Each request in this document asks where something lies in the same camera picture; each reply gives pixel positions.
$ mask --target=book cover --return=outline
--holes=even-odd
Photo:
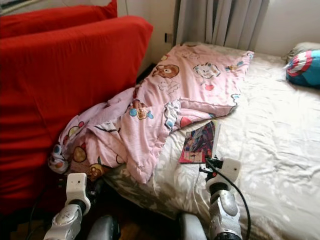
[[[179,163],[202,164],[206,162],[206,158],[212,158],[216,154],[219,131],[220,125],[216,120],[196,130],[188,131]]]

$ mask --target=bed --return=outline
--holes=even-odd
[[[209,45],[223,54],[240,50]],[[221,123],[217,155],[242,163],[236,185],[249,206],[252,240],[320,239],[320,91],[285,80],[280,57],[256,53],[239,106]],[[209,193],[198,164],[179,164],[185,134],[209,120],[172,132],[147,184],[125,165],[103,177],[124,198],[142,208],[176,218],[180,212],[209,222]],[[242,235],[247,216],[239,195]]]

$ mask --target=gray curtain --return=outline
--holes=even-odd
[[[269,0],[176,0],[174,44],[254,50]]]

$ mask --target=pillow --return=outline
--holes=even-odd
[[[286,78],[293,84],[320,89],[320,50],[296,55],[287,65]]]
[[[298,43],[287,55],[282,59],[286,60],[286,63],[289,63],[294,56],[299,53],[306,52],[308,50],[320,50],[320,43],[315,42],[301,42]]]
[[[107,6],[79,5],[2,16],[0,38],[66,29],[117,17],[117,0]]]

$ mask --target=white wall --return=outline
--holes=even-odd
[[[153,25],[151,37],[151,61],[158,63],[170,51],[172,43],[165,42],[165,33],[173,34],[175,0],[149,0],[150,22]]]
[[[151,23],[151,4],[149,0],[117,0],[118,16],[140,16]],[[138,76],[152,63],[152,44],[148,48],[142,60]]]
[[[255,51],[283,56],[300,42],[320,43],[320,0],[270,0]]]

